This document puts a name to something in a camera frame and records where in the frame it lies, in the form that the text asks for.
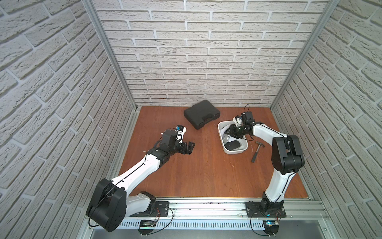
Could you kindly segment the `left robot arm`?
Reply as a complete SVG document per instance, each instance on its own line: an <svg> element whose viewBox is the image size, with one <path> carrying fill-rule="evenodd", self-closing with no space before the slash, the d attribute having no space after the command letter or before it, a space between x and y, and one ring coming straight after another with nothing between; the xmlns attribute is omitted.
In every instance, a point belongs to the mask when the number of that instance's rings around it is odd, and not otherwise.
<svg viewBox="0 0 382 239"><path fill-rule="evenodd" d="M102 179L95 187L86 215L108 232L114 231L127 216L160 217L156 197L142 191L135 196L131 192L150 174L161 168L176 153L191 154L195 143L184 142L186 127L178 125L162 133L154 147L144 157L121 175Z"/></svg>

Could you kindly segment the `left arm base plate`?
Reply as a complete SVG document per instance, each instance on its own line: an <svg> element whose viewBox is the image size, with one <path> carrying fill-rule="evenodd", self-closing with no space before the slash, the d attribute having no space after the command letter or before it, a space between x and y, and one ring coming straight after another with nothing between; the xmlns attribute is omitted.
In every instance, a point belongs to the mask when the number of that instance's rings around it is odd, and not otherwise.
<svg viewBox="0 0 382 239"><path fill-rule="evenodd" d="M131 217L168 217L169 201L156 201L145 212L139 212Z"/></svg>

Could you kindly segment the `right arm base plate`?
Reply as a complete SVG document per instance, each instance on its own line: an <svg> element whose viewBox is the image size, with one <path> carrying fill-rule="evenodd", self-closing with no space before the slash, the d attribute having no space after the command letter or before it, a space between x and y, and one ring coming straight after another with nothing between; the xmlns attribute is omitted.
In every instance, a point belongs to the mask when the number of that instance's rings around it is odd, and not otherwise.
<svg viewBox="0 0 382 239"><path fill-rule="evenodd" d="M286 211L284 209L284 200L280 202L245 202L246 212L248 218L261 217L261 218L286 218Z"/></svg>

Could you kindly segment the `silver mouse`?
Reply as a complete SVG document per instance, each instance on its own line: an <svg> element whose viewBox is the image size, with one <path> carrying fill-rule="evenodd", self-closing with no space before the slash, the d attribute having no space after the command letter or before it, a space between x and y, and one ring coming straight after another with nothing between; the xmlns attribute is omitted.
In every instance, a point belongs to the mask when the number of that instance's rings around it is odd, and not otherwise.
<svg viewBox="0 0 382 239"><path fill-rule="evenodd" d="M242 126L243 125L243 120L241 117L235 117L233 118L233 121L236 125L236 127Z"/></svg>
<svg viewBox="0 0 382 239"><path fill-rule="evenodd" d="M231 142L231 141L235 141L235 140L236 140L236 138L231 137L231 136L228 135L228 134L224 134L224 135L222 136L222 141L223 141L224 144L226 144L226 143L228 143L228 142Z"/></svg>

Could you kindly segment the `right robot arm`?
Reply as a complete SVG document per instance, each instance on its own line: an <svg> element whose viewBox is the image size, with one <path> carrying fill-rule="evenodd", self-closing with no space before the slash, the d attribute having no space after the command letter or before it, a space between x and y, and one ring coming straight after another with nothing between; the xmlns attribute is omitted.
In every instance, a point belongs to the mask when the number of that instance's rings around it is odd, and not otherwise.
<svg viewBox="0 0 382 239"><path fill-rule="evenodd" d="M240 116L220 129L222 138L244 139L245 135L255 136L272 147L271 162L274 172L268 188L262 196L262 211L280 210L284 205L287 187L300 168L304 167L302 148L296 135L278 132L266 124L255 121L251 112L243 112Z"/></svg>

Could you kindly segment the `black mouse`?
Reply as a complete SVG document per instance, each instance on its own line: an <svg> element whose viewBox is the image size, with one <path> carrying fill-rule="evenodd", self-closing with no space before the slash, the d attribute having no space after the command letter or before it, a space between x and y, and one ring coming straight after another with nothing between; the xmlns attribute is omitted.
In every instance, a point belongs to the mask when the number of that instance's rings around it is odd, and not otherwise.
<svg viewBox="0 0 382 239"><path fill-rule="evenodd" d="M224 147L229 151L235 151L241 147L241 143L238 140L227 142Z"/></svg>

